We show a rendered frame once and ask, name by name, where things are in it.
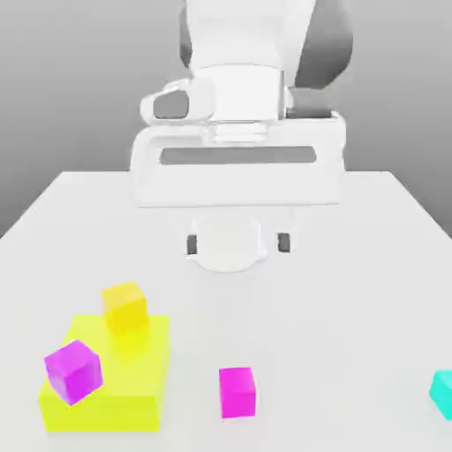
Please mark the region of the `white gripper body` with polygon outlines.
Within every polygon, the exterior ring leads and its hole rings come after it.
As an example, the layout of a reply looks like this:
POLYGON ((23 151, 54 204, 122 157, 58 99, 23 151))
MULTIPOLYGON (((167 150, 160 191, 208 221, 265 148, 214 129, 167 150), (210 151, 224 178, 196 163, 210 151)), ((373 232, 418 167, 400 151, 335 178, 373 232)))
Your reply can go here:
POLYGON ((142 207, 335 204, 345 174, 346 123, 153 125, 132 146, 130 172, 142 207))

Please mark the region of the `small yellow cube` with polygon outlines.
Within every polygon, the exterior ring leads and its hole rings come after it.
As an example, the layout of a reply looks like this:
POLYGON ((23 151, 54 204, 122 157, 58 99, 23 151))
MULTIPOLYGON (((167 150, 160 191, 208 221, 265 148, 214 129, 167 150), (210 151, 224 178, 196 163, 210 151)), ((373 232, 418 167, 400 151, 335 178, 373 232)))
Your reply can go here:
POLYGON ((147 300, 135 282, 126 282, 102 291, 104 317, 109 330, 124 335, 148 323, 147 300))

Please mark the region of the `small magenta cube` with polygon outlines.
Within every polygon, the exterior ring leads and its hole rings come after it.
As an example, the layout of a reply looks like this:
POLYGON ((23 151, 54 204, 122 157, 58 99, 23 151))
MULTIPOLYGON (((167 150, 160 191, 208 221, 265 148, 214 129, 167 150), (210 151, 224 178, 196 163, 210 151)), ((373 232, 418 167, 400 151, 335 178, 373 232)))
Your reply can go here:
POLYGON ((222 418, 253 417, 256 412, 256 387, 250 367, 219 370, 222 418))

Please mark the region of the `small purple cube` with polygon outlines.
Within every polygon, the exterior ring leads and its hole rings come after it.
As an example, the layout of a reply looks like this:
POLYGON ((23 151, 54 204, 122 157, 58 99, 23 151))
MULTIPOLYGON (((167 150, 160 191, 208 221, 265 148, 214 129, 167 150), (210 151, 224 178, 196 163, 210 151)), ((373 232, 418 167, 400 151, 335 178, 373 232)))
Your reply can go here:
POLYGON ((103 384, 100 357, 74 340, 44 358, 49 385, 73 406, 103 384))

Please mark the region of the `small cyan cube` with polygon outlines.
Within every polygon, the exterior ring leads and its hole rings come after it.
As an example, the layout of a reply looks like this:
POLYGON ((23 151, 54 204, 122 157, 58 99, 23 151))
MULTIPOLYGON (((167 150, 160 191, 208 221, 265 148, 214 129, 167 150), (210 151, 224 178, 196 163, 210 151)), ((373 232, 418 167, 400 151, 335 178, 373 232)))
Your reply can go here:
POLYGON ((447 421, 452 421, 452 370, 438 370, 433 376, 429 396, 447 421))

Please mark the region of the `large yellow box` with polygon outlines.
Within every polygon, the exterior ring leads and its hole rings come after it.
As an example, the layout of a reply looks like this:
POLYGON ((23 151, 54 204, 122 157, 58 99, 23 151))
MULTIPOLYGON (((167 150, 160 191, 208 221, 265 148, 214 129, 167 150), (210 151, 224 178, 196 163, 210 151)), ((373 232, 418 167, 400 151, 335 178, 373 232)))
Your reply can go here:
POLYGON ((103 385, 70 406, 44 381, 38 400, 46 429, 158 430, 170 362, 170 318, 151 315, 144 328, 117 336, 102 316, 77 315, 64 344, 75 340, 99 356, 103 385))

